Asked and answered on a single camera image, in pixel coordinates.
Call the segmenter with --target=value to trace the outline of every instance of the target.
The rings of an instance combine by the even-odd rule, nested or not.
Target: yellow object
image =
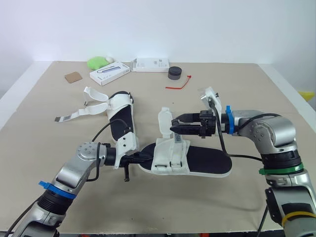
[[[282,219],[282,227],[284,227],[284,224],[286,223],[286,221],[293,217],[293,216],[311,216],[311,217],[314,217],[316,218],[316,215],[311,213],[311,212],[307,212],[307,211],[294,211],[294,212],[291,212],[291,213],[288,213],[286,216],[283,217]]]
[[[311,99],[315,96],[315,93],[314,93],[314,92],[299,91],[298,93],[300,93],[300,95],[301,95],[306,101],[311,100]]]

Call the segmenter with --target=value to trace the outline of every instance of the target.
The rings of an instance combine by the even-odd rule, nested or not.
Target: red zip tie
[[[192,76],[191,75],[189,75],[189,76],[187,76],[187,81],[186,81],[186,83],[184,83],[184,85],[182,86],[182,87],[169,87],[169,86],[166,86],[166,89],[175,89],[175,90],[181,90],[183,87],[185,87],[185,85],[189,82],[189,80],[190,80],[190,78],[191,78]]]

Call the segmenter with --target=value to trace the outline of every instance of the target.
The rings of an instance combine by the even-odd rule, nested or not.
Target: black insole
[[[114,95],[112,95],[110,97],[113,98],[115,95],[117,94],[129,94],[126,91],[119,91],[117,93],[115,93]],[[131,131],[134,132],[134,126],[133,126],[133,119],[132,119],[132,112],[131,112],[131,106],[128,105],[125,108],[121,109],[120,111],[118,111],[111,119],[110,122],[112,122],[115,119],[122,119],[124,120],[127,125],[131,128]],[[124,126],[123,123],[121,122],[114,122],[110,125],[111,127],[111,133],[112,136],[114,138],[114,140],[118,140],[121,136],[124,135],[124,130],[126,129],[126,127]]]
[[[154,157],[156,144],[146,146],[141,152]],[[187,161],[191,172],[225,174],[232,168],[232,160],[223,151],[212,148],[190,146],[187,153]],[[140,163],[147,170],[152,168],[152,160]]]

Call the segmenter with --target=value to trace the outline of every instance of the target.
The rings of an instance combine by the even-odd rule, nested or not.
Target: green sponge
[[[98,70],[99,68],[102,68],[108,64],[110,63],[101,56],[93,57],[89,61],[87,61],[87,66],[91,70]]]

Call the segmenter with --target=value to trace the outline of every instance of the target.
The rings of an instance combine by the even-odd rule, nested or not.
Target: green cable tie
[[[304,168],[303,163],[300,163],[297,166],[291,167],[291,168],[285,168],[285,169],[259,169],[259,174],[265,175],[265,174],[287,174],[292,172],[297,172],[299,170],[302,170]]]

